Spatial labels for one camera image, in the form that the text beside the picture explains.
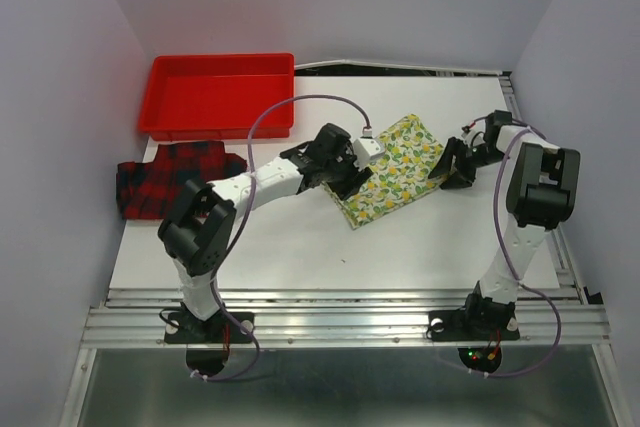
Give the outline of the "lemon print skirt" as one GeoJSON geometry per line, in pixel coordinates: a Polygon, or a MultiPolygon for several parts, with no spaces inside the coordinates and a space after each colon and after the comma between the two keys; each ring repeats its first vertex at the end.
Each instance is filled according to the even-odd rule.
{"type": "Polygon", "coordinates": [[[381,132],[385,153],[370,165],[372,176],[346,200],[336,203],[353,230],[359,229],[436,191],[449,175],[430,174],[444,146],[415,115],[407,115],[381,132]]]}

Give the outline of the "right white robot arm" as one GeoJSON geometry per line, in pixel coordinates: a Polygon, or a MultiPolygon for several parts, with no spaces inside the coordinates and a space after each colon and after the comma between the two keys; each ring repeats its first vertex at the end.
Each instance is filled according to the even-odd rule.
{"type": "Polygon", "coordinates": [[[480,167],[496,164],[501,171],[515,162],[506,189],[494,188],[492,214],[508,214],[505,226],[494,227],[499,248],[490,267],[462,307],[432,311],[428,335],[437,342],[487,340],[502,334],[519,337],[515,316],[517,294],[538,247],[572,214],[579,177],[580,154],[549,143],[533,127],[508,111],[483,119],[478,132],[466,126],[451,137],[430,172],[442,178],[444,190],[469,188],[480,167]]]}

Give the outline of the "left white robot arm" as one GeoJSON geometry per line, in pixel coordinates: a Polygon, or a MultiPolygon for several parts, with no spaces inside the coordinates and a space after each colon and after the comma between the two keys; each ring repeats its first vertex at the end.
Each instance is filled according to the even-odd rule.
{"type": "Polygon", "coordinates": [[[223,318],[216,275],[255,209],[322,184],[341,200],[355,195],[372,176],[370,165],[384,146],[366,132],[352,139],[328,123],[316,137],[281,152],[270,162],[234,177],[185,183],[158,237],[178,271],[188,329],[199,340],[215,339],[223,318]]]}

